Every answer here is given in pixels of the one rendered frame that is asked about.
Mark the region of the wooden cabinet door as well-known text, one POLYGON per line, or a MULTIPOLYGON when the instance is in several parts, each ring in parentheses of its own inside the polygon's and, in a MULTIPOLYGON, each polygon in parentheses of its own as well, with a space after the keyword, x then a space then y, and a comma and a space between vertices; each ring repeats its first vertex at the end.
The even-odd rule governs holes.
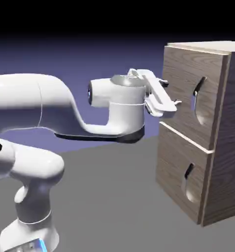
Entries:
POLYGON ((165 123, 212 150, 218 121, 222 90, 227 77, 229 52, 209 52, 166 46, 164 50, 163 78, 172 100, 181 100, 173 118, 165 123), (194 88, 206 76, 197 96, 194 88))
POLYGON ((205 174, 213 153, 169 125, 159 123, 156 180, 196 224, 201 223, 205 174), (185 180, 190 163, 195 167, 185 180))

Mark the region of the wooden cabinet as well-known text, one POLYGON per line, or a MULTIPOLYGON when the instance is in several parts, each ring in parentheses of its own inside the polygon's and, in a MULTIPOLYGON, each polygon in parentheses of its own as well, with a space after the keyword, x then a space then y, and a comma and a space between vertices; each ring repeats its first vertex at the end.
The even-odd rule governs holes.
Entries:
POLYGON ((205 174, 201 226, 235 216, 235 41, 175 42, 166 46, 229 52, 227 77, 215 131, 214 153, 205 174))

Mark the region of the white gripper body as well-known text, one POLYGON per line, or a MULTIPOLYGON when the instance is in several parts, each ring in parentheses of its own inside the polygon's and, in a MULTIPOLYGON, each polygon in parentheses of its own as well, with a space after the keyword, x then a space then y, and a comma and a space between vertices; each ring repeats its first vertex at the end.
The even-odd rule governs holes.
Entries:
POLYGON ((158 118, 172 118, 177 107, 158 81, 155 74, 148 69, 138 69, 139 77, 145 81, 145 108, 148 113, 158 118))

